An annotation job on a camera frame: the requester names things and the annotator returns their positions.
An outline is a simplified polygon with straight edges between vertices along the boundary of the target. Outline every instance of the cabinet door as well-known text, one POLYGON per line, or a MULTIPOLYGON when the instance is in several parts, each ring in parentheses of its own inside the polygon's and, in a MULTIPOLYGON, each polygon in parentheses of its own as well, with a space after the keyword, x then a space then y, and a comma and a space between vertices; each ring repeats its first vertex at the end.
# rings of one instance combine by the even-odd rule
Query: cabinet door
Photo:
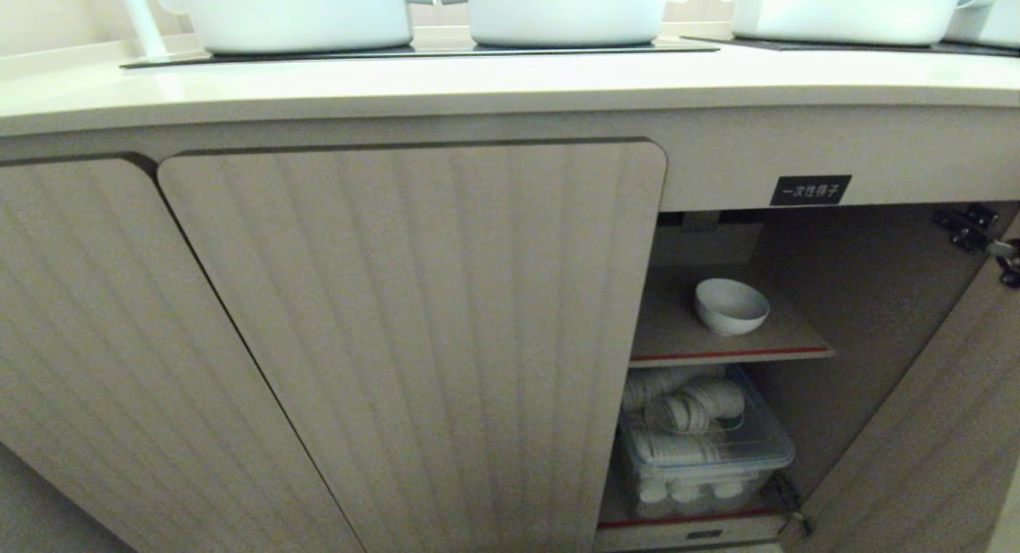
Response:
POLYGON ((170 205, 371 553, 589 551, 649 143, 171 158, 170 205))
POLYGON ((807 502, 817 533, 786 536, 787 551, 981 552, 997 523, 998 551, 1020 547, 1005 544, 1020 488, 1003 510, 1020 454, 1020 292, 988 260, 807 502))
POLYGON ((141 552, 361 551, 142 168, 0 168, 0 244, 5 445, 141 552))

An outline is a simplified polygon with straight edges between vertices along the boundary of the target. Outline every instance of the countertop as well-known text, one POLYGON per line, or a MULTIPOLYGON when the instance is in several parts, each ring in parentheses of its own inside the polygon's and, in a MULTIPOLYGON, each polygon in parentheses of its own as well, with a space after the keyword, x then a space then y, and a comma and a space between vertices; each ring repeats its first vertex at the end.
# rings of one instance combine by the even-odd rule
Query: countertop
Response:
MULTIPOLYGON (((193 38, 174 42, 193 46, 193 38)), ((0 137, 430 114, 1020 107, 1020 59, 862 51, 304 60, 125 71, 126 44, 0 58, 0 137)))

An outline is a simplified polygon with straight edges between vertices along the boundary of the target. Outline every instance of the cabinet hinge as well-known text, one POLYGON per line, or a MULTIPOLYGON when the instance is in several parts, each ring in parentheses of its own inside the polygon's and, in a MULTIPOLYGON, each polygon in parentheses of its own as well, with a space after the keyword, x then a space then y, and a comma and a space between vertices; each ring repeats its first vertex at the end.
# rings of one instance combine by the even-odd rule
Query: cabinet hinge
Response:
POLYGON ((965 211, 936 210, 931 218, 952 233, 950 243, 957 248, 994 256, 1003 269, 999 280, 1012 289, 1020 289, 1020 239, 1001 241, 987 233, 999 220, 998 212, 983 205, 971 204, 965 211))
POLYGON ((801 511, 801 492, 789 477, 776 471, 772 477, 769 477, 768 492, 778 502, 786 515, 786 524, 779 530, 780 535, 792 529, 793 523, 800 525, 801 534, 805 538, 809 538, 815 533, 814 519, 801 511))

